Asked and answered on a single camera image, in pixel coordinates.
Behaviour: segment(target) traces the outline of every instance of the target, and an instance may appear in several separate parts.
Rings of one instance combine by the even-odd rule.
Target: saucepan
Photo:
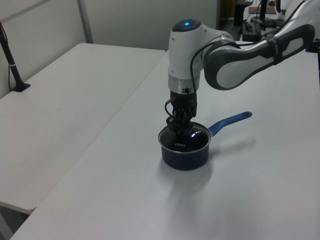
[[[209,128],[197,122],[191,122],[191,129],[183,137],[169,130],[169,127],[166,126],[158,135],[162,159],[174,169],[197,169],[208,160],[211,137],[225,126],[248,119],[251,116],[252,113],[246,111],[218,121]]]

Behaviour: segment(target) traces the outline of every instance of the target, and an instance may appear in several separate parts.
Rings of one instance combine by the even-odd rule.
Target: cable
[[[10,66],[8,66],[8,85],[9,85],[9,89],[10,92],[12,91],[11,86],[10,86]]]
[[[3,27],[2,24],[1,24],[1,21],[0,21],[0,29],[1,29],[1,31],[3,32],[3,35],[4,35],[4,37],[5,37],[5,41],[8,43],[7,34],[6,34],[6,31],[5,31],[4,27]]]
[[[294,16],[294,14],[298,11],[298,9],[301,7],[302,4],[304,4],[305,1],[303,0],[300,2],[300,4],[295,8],[295,10],[290,14],[290,16],[287,18],[287,20],[281,25],[279,31],[284,28],[284,26],[290,21],[290,19]]]
[[[269,31],[269,32],[263,34],[261,37],[263,38],[263,37],[265,37],[265,36],[267,36],[269,34],[274,34],[274,33],[277,33],[277,32],[279,32],[279,31],[278,30]]]
[[[214,45],[216,42],[210,42],[209,44],[203,46],[202,48],[200,48],[192,57],[191,59],[191,62],[190,62],[190,74],[191,74],[191,80],[192,80],[192,86],[193,86],[193,89],[194,89],[194,98],[195,98],[195,109],[194,109],[194,112],[193,112],[193,116],[195,117],[196,116],[196,110],[197,110],[197,89],[196,89],[196,83],[195,83],[195,78],[194,78],[194,71],[193,71],[193,68],[192,68],[192,65],[194,63],[194,60],[195,58],[197,57],[197,55],[199,53],[201,53],[204,49],[206,49],[207,47],[211,46],[211,45]]]

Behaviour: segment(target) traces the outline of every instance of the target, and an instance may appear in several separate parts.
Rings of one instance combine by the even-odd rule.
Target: pot handle
[[[252,116],[252,112],[245,111],[245,112],[240,113],[238,115],[231,116],[231,117],[228,117],[228,118],[223,119],[221,121],[218,121],[215,124],[213,124],[211,127],[209,127],[209,131],[211,133],[211,136],[213,137],[214,135],[216,135],[225,126],[228,126],[230,124],[234,124],[234,123],[242,121],[244,119],[248,119],[251,116]]]

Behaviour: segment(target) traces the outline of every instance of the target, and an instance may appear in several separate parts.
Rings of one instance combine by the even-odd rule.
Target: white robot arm
[[[279,32],[245,49],[241,49],[227,32],[211,29],[197,20],[177,23],[169,39],[170,100],[166,104],[173,106],[167,119],[169,127],[171,125],[177,132],[195,117],[195,89],[199,87],[202,69],[210,86],[230,90],[304,50],[319,37],[320,0],[293,0]]]

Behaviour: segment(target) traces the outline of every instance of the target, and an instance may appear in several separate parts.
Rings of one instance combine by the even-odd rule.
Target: table
[[[319,239],[317,55],[301,52],[229,91],[202,73],[196,122],[253,116],[221,130],[192,171],[167,166],[158,143],[168,63],[166,54],[12,240]]]
[[[79,44],[0,100],[0,206],[30,214],[165,54]]]

